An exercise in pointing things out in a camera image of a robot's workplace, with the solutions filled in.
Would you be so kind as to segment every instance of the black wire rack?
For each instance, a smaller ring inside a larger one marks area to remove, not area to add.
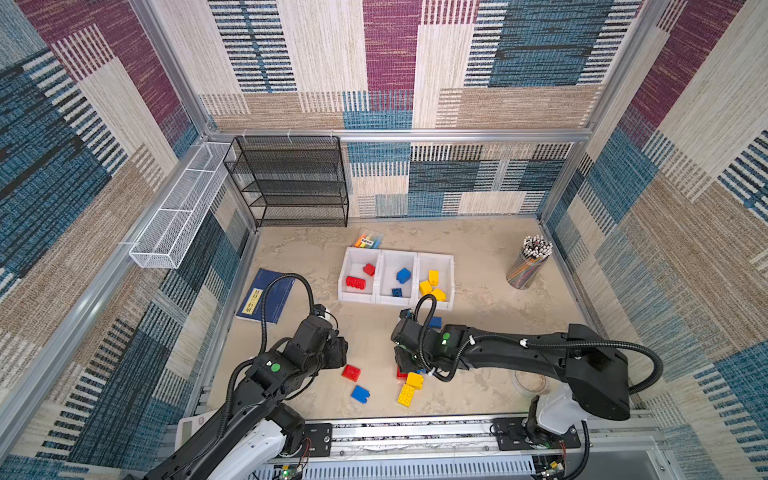
[[[224,165],[259,227],[346,227],[338,137],[235,137],[231,149]]]

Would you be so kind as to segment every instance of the bundle of pencils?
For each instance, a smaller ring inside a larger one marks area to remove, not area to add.
[[[527,289],[538,269],[552,255],[552,248],[552,242],[542,235],[526,237],[520,250],[520,261],[507,274],[507,282],[514,288]]]

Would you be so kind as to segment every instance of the dark blue building block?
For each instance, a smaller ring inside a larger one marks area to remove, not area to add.
[[[411,272],[407,268],[403,268],[397,273],[396,278],[398,282],[405,283],[411,279]]]
[[[357,400],[360,403],[368,403],[368,397],[371,396],[371,392],[364,389],[361,386],[356,386],[355,389],[352,391],[352,398]]]

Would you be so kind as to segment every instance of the three-compartment white tray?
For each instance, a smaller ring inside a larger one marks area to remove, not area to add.
[[[373,278],[362,271],[367,263],[376,267]],[[396,277],[403,268],[411,272],[411,278],[400,283]],[[445,292],[445,302],[437,302],[437,309],[453,310],[456,293],[453,255],[347,247],[339,276],[339,300],[414,307],[421,297],[419,282],[427,280],[430,270],[440,273],[438,288]],[[366,288],[347,286],[348,276],[365,280]],[[393,288],[402,289],[402,297],[393,296]]]

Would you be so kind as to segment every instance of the toy block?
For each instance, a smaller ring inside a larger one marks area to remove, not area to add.
[[[407,383],[402,386],[402,389],[400,390],[400,396],[397,397],[397,403],[400,405],[404,405],[406,407],[411,406],[411,400],[413,400],[413,394],[416,393],[416,389],[414,389],[412,386],[408,385]]]
[[[366,281],[362,278],[355,278],[354,276],[348,276],[346,278],[346,285],[360,290],[366,289]]]
[[[358,385],[352,391],[352,398],[360,403],[368,403],[368,397],[371,396],[371,392]]]
[[[418,373],[409,373],[406,385],[410,385],[417,390],[421,390],[424,387],[424,377]]]
[[[434,289],[432,291],[432,295],[435,296],[438,302],[445,302],[448,299],[448,297],[445,296],[445,292],[443,292],[439,288]]]
[[[341,376],[345,379],[350,379],[353,382],[357,382],[357,379],[360,378],[360,369],[356,366],[347,365],[344,368],[344,371],[341,373]]]
[[[397,273],[395,278],[397,279],[398,282],[405,283],[411,279],[411,271],[408,270],[407,268],[403,268]]]
[[[426,295],[427,293],[432,293],[432,285],[429,284],[428,280],[424,280],[419,284],[419,292],[422,294],[422,296]]]

